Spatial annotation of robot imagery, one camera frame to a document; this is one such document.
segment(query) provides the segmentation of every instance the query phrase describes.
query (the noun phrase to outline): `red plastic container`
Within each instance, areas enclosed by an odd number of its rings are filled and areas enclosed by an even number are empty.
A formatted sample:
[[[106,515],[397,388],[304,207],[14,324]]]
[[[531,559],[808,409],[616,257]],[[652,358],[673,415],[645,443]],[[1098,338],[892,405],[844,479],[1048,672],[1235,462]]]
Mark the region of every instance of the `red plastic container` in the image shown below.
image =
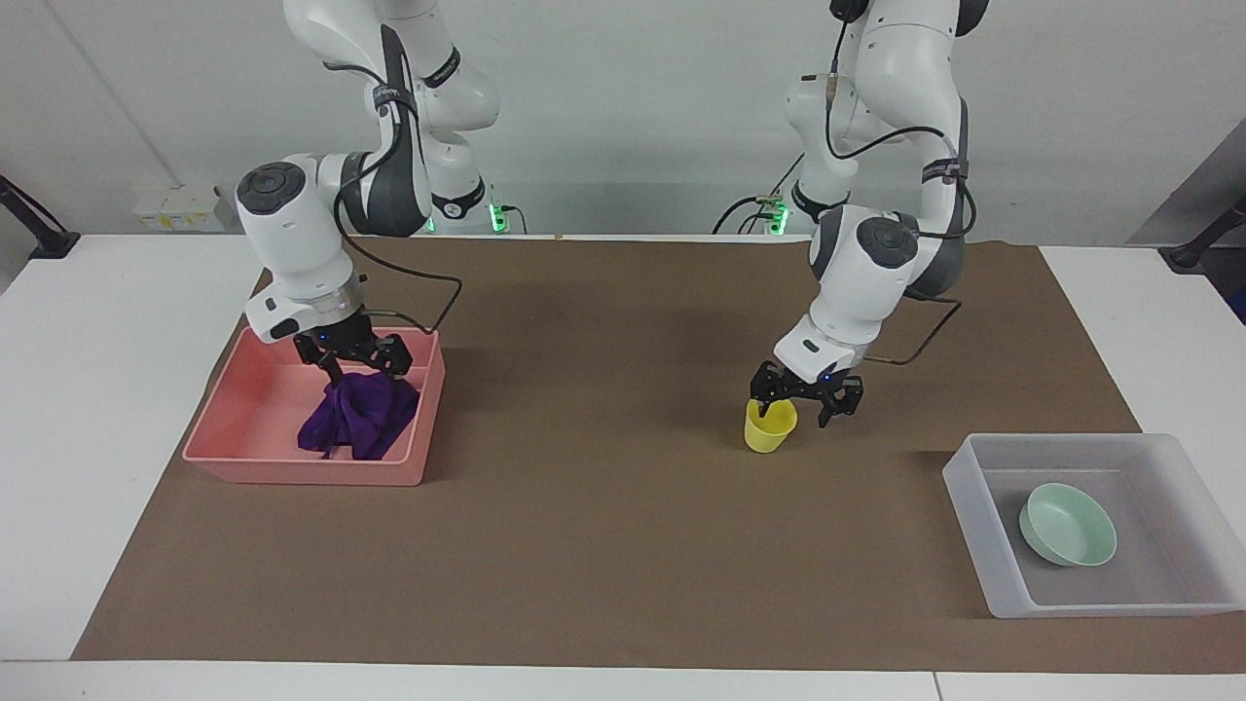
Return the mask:
[[[324,398],[328,377],[304,366],[293,342],[267,345],[249,327],[238,336],[182,457],[226,482],[255,484],[353,484],[411,487],[424,479],[432,422],[446,377],[437,334],[414,327],[397,332],[411,350],[404,379],[420,392],[415,420],[380,461],[353,461],[350,448],[335,448],[328,459],[298,447],[303,422]],[[345,372],[371,374],[359,364]]]

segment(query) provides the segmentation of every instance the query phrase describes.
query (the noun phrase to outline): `yellow cup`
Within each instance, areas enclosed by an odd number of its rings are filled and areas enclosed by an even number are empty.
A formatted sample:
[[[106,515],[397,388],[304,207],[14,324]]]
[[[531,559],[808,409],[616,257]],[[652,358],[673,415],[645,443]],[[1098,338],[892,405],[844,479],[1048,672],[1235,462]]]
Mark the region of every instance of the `yellow cup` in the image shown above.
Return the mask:
[[[766,416],[761,406],[749,400],[744,411],[744,442],[758,453],[773,453],[796,428],[796,406],[786,400],[773,402]]]

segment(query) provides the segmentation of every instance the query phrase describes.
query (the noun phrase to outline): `white table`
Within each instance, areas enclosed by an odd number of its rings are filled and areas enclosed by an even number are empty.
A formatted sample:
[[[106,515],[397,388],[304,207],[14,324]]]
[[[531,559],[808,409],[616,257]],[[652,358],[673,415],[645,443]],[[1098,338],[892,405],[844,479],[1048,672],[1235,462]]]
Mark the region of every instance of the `white table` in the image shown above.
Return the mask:
[[[1246,431],[1235,421],[1246,374],[1234,372],[1246,360],[1246,327],[1206,280],[1172,275],[1151,250],[1044,254],[1143,431],[1181,440],[1246,540],[1246,476],[1237,459],[1246,454]],[[604,699],[968,701],[997,699],[1001,689],[1035,699],[1057,691],[1246,699],[1246,676],[61,661],[192,418],[258,273],[237,235],[88,235],[65,260],[31,263],[0,295],[0,659],[46,660],[0,665],[0,699],[80,691],[103,699],[328,699],[364,689],[378,699],[571,699],[592,690]]]

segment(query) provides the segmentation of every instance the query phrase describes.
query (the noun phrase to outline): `translucent plastic bin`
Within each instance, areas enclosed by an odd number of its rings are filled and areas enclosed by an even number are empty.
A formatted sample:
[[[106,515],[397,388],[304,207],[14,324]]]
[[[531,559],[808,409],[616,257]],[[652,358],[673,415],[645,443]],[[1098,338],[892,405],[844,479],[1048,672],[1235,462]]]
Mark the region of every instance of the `translucent plastic bin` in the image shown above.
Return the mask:
[[[1246,550],[1171,436],[974,435],[943,481],[1001,619],[1246,609]],[[1108,512],[1120,539],[1111,562],[1062,568],[1029,549],[1020,508],[1048,482],[1077,487]]]
[[[231,350],[182,458],[226,482],[420,484],[446,375],[441,345],[436,332],[426,335],[414,327],[378,327],[376,332],[402,336],[412,360],[404,380],[420,392],[415,420],[380,461],[353,461],[349,447],[335,448],[329,459],[298,447],[299,428],[324,400],[329,379],[304,366],[293,342],[264,344],[249,327]],[[375,372],[350,362],[343,362],[341,370]]]

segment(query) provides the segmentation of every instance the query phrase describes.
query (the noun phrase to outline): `table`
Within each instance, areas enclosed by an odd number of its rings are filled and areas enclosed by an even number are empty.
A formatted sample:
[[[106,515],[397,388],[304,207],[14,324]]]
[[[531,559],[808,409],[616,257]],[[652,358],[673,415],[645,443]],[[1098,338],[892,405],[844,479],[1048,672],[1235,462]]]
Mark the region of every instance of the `table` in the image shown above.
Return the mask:
[[[1246,357],[1246,327],[1206,280],[1171,275],[1151,250],[1049,248],[1044,254],[1141,428],[1172,433],[1182,441],[1226,517],[1246,538],[1246,508],[1241,507],[1246,477],[1236,466],[1246,436],[1235,431],[1230,411],[1246,397],[1246,377],[1231,372]],[[32,263],[0,295],[5,337],[40,337],[49,320],[61,334],[51,350],[45,349],[46,344],[10,342],[0,359],[0,386],[5,388],[0,396],[0,466],[21,466],[0,472],[0,524],[5,527],[0,530],[0,554],[4,563],[20,564],[0,574],[0,659],[69,657],[168,454],[191,420],[258,271],[240,237],[90,235],[66,260]],[[145,355],[142,374],[135,370],[136,347]],[[51,364],[56,364],[55,372],[41,372]],[[65,441],[55,427],[74,427],[76,441]],[[50,456],[70,459],[50,461]],[[91,457],[90,464],[102,469],[95,474],[66,473],[65,466],[86,464],[80,461],[83,457]],[[125,479],[117,479],[122,471]],[[183,680],[187,687],[198,686],[191,684],[193,679],[187,675],[192,674],[239,680],[239,694],[262,694],[264,675],[290,670],[300,675],[341,675],[343,680],[355,680],[350,684],[370,687],[388,679],[378,671],[381,667],[353,665],[324,665],[328,671],[323,672],[308,671],[321,667],[315,665],[143,665],[148,664],[138,664],[153,680]],[[257,672],[257,677],[235,674],[255,667],[274,671]],[[110,680],[123,680],[135,669],[135,664],[122,662],[10,662],[0,666],[0,691],[31,689],[29,684],[51,679],[78,679],[83,689],[102,691],[113,684]],[[406,671],[394,674],[422,674],[416,671],[420,667],[397,669]],[[475,679],[477,674],[485,672],[476,670],[461,679]],[[566,681],[551,684],[566,684],[564,689],[573,690],[574,674],[559,675]],[[698,672],[682,674],[688,680],[708,679]],[[825,685],[817,686],[820,695],[832,694],[841,684],[829,681],[841,679],[835,672],[787,674],[816,676],[819,685]],[[765,684],[797,684],[780,682],[787,679],[785,675],[761,675],[755,679]],[[900,695],[900,687],[888,691],[872,685],[908,684],[900,680],[910,676],[842,679],[851,680],[855,694],[867,697],[907,697]],[[918,684],[912,687],[917,694],[913,697],[937,697],[930,695],[936,692],[934,677],[917,677],[932,686]],[[1011,686],[1019,681],[1011,675],[939,679],[949,685],[943,699],[976,699],[997,690],[991,685],[1001,679]],[[1085,677],[1057,679],[1059,684],[1077,685]],[[1089,677],[1084,684],[1093,694],[1094,687],[1106,689],[1104,685],[1118,679],[1124,685],[1121,692],[1136,684],[1129,677]],[[446,694],[454,694],[457,684],[446,687]],[[713,686],[695,686],[699,684],[688,689],[714,695]],[[1246,691],[1246,679],[1241,677],[1176,679],[1171,684],[1190,690],[1195,687],[1187,685],[1230,685],[1237,696]],[[521,694],[510,682],[503,686]],[[629,694],[614,681],[608,686]],[[59,695],[56,687],[45,689]],[[640,691],[637,687],[632,692],[643,696]]]

